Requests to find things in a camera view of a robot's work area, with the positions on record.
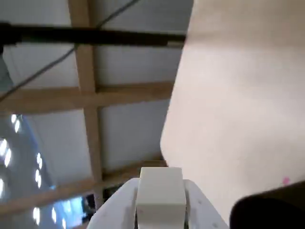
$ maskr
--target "ceiling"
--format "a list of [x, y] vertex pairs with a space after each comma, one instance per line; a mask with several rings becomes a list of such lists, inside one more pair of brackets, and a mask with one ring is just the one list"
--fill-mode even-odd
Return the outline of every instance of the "ceiling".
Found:
[[[0, 20], [12, 23], [70, 26], [66, 0], [4, 0]], [[92, 20], [98, 21], [127, 3], [96, 0]], [[107, 29], [185, 32], [191, 1], [142, 0]], [[14, 83], [66, 53], [70, 45], [22, 44], [5, 49], [3, 58]], [[95, 72], [100, 85], [174, 80], [181, 50], [166, 48], [98, 47]], [[26, 88], [79, 86], [75, 54], [44, 73]], [[124, 104], [99, 109], [101, 158], [105, 170], [114, 170], [160, 153], [160, 136], [168, 100]], [[45, 158], [54, 184], [92, 176], [83, 110], [31, 114], [27, 120]]]

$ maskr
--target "wooden ceiling beam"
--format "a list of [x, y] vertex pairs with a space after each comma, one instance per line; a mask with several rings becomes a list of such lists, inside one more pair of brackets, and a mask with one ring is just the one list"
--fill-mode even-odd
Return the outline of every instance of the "wooden ceiling beam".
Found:
[[156, 160], [147, 160], [136, 163], [134, 165], [124, 167], [112, 172], [104, 173], [103, 182], [97, 183], [92, 178], [84, 179], [71, 184], [57, 186], [39, 194], [29, 197], [9, 200], [0, 204], [0, 217], [21, 213], [23, 211], [33, 209], [34, 207], [42, 207], [57, 201], [70, 199], [72, 197], [93, 193], [94, 189], [109, 188], [128, 181], [131, 178], [139, 177], [142, 167], [166, 167], [166, 162], [161, 156]]
[[[68, 0], [72, 26], [91, 27], [89, 0]], [[79, 45], [75, 51], [80, 93], [95, 94], [93, 47]], [[91, 170], [95, 182], [102, 181], [101, 138], [97, 107], [83, 108]], [[96, 209], [103, 204], [102, 190], [94, 191]]]
[[20, 90], [0, 103], [0, 113], [40, 114], [169, 99], [173, 82], [103, 87], [97, 93], [75, 88]]
[[103, 188], [110, 188], [125, 183], [129, 179], [140, 177], [142, 167], [167, 167], [162, 156], [154, 160], [142, 161], [131, 166], [120, 168], [110, 172], [103, 172]]
[[42, 207], [60, 200], [76, 197], [90, 192], [96, 183], [93, 179], [85, 179], [75, 183], [57, 186], [55, 189], [35, 194], [30, 197], [10, 200], [0, 204], [0, 216], [16, 214], [34, 207]]

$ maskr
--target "black cable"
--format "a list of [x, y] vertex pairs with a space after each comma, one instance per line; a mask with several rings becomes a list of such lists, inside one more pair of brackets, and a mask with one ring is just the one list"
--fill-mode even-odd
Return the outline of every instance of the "black cable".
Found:
[[[116, 18], [117, 16], [119, 16], [121, 13], [123, 13], [124, 11], [126, 11], [128, 8], [130, 8], [131, 6], [133, 6], [134, 4], [136, 4], [137, 2], [139, 2], [140, 0], [132, 0], [129, 3], [125, 4], [124, 6], [122, 6], [121, 8], [119, 8], [118, 10], [116, 10], [115, 12], [113, 12], [112, 14], [110, 14], [106, 19], [102, 20], [101, 22], [99, 22], [96, 26], [97, 29], [101, 28], [103, 25], [105, 25], [107, 22], [111, 21], [112, 19]], [[33, 75], [29, 76], [28, 78], [26, 78], [25, 80], [23, 80], [22, 82], [20, 82], [19, 84], [17, 84], [16, 86], [12, 87], [10, 90], [8, 90], [6, 93], [4, 93], [3, 95], [0, 96], [0, 103], [3, 102], [3, 100], [5, 100], [8, 96], [10, 96], [11, 94], [13, 94], [14, 92], [16, 92], [17, 90], [19, 90], [21, 87], [29, 84], [30, 82], [32, 82], [33, 80], [37, 79], [39, 76], [41, 76], [43, 73], [45, 73], [46, 71], [48, 71], [49, 69], [51, 69], [52, 67], [56, 66], [57, 64], [59, 64], [60, 62], [64, 61], [68, 56], [70, 56], [77, 48], [79, 45], [74, 45], [73, 48], [71, 48], [70, 50], [68, 50], [63, 56], [59, 57], [58, 59], [52, 61], [51, 63], [45, 65], [44, 67], [42, 67], [41, 69], [39, 69], [37, 72], [35, 72]]]

